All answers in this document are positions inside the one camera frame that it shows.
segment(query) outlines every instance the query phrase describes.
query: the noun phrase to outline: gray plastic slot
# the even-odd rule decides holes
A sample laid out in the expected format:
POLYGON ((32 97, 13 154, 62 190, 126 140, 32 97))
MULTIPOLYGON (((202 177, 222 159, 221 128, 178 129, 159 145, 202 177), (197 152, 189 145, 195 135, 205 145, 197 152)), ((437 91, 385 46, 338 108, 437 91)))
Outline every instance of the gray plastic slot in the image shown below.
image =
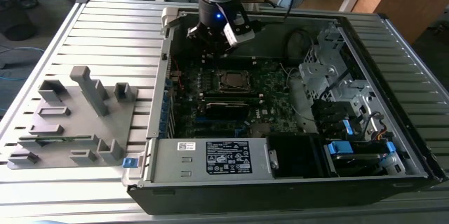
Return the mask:
POLYGON ((99 139, 97 153, 101 156, 102 160, 109 164, 115 163, 122 157, 122 149, 115 140, 111 140, 111 145, 109 147, 102 139, 99 139))
POLYGON ((95 146, 98 144, 98 137, 95 135, 91 135, 90 138, 78 138, 78 139, 74 139, 74 141, 82 145, 82 146, 95 146))
POLYGON ((70 115, 70 110, 68 107, 42 107, 40 108, 37 114, 42 117, 68 116, 70 115))
POLYGON ((30 140, 17 140, 17 144, 20 144, 24 148, 40 148, 42 147, 42 143, 36 139, 30 140))
POLYGON ((61 125, 32 125, 29 127, 28 133, 33 135, 38 134, 60 134, 62 133, 64 128, 61 125))
POLYGON ((73 66, 70 72, 70 79, 77 82, 82 95, 87 100, 93 110, 98 116, 105 116, 107 114, 107 107, 102 102, 103 92, 98 93, 97 87, 102 87, 99 81, 95 82, 90 79, 90 70, 86 66, 73 66))
POLYGON ((114 84, 113 94, 118 102, 133 102, 134 94, 127 83, 114 84))
POLYGON ((33 165, 37 160, 38 158, 32 152, 12 153, 8 157, 8 161, 14 165, 33 165))
POLYGON ((44 80, 37 92, 49 104, 58 103, 58 94, 65 92, 65 87, 58 80, 44 80))
POLYGON ((89 149, 70 150, 69 157, 78 165, 90 165, 97 160, 95 155, 89 149))

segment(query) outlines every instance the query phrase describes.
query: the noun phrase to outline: barcode sticker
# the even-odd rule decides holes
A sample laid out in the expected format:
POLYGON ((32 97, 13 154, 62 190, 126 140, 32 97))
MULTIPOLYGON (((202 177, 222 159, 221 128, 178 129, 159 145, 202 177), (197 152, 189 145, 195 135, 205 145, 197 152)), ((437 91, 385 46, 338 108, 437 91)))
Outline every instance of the barcode sticker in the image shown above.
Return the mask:
POLYGON ((177 150, 194 150, 194 142, 178 142, 177 150))

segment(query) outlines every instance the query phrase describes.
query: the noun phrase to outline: metal slotted table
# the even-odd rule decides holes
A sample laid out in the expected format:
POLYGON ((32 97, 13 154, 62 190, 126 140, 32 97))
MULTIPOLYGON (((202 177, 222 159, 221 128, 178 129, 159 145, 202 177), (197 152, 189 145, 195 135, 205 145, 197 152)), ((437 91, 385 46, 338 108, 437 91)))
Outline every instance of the metal slotted table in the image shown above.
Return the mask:
MULTIPOLYGON (((127 196, 121 167, 9 170, 6 158, 30 121, 44 79, 70 81, 73 65, 86 65, 103 85, 127 82, 138 88, 126 153, 143 150, 161 55, 161 13, 166 6, 194 4, 119 0, 78 1, 57 31, 45 54, 0 123, 0 218, 68 223, 101 222, 235 222, 273 219, 331 218, 339 221, 383 221, 402 217, 421 221, 443 218, 449 210, 449 186, 397 195, 370 206, 305 211, 269 211, 221 215, 149 216, 127 196)), ((301 11, 339 15, 350 21, 418 132, 437 160, 449 169, 449 95, 405 43, 387 19, 373 14, 301 11)))

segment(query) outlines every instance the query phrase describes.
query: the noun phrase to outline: blue cable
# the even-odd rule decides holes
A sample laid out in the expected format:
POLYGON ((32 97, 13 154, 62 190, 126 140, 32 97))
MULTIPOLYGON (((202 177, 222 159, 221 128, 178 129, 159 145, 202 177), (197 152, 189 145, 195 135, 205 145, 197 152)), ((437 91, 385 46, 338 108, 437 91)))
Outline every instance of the blue cable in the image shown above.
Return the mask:
MULTIPOLYGON (((4 52, 10 51, 10 50, 13 50, 13 49, 30 49, 30 50, 38 50, 41 53, 45 52, 42 49, 38 49, 38 48, 34 48, 34 47, 17 47, 17 48, 9 48, 8 46, 4 46, 4 45, 0 45, 0 46, 6 48, 5 50, 2 50, 2 51, 0 52, 0 54, 4 53, 4 52)), ((6 77, 0 77, 0 79, 2 79, 2 80, 25 80, 26 78, 6 78, 6 77)))
POLYGON ((38 49, 38 48, 34 48, 34 47, 17 47, 17 48, 8 48, 8 49, 2 50, 2 51, 0 52, 0 54, 4 53, 4 52, 10 51, 10 50, 13 50, 13 49, 30 49, 30 50, 37 50, 37 51, 40 51, 41 53, 45 52, 42 49, 38 49))
POLYGON ((26 78, 5 78, 5 77, 0 77, 0 79, 2 79, 2 80, 25 80, 26 78))

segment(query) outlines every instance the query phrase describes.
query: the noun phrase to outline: power supply label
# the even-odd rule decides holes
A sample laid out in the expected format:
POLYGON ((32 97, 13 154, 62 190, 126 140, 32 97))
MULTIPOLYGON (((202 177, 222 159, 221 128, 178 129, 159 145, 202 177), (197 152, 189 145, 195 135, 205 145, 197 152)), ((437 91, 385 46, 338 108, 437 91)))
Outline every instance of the power supply label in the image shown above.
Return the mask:
POLYGON ((205 159, 210 175, 253 173, 246 141, 206 141, 205 159))

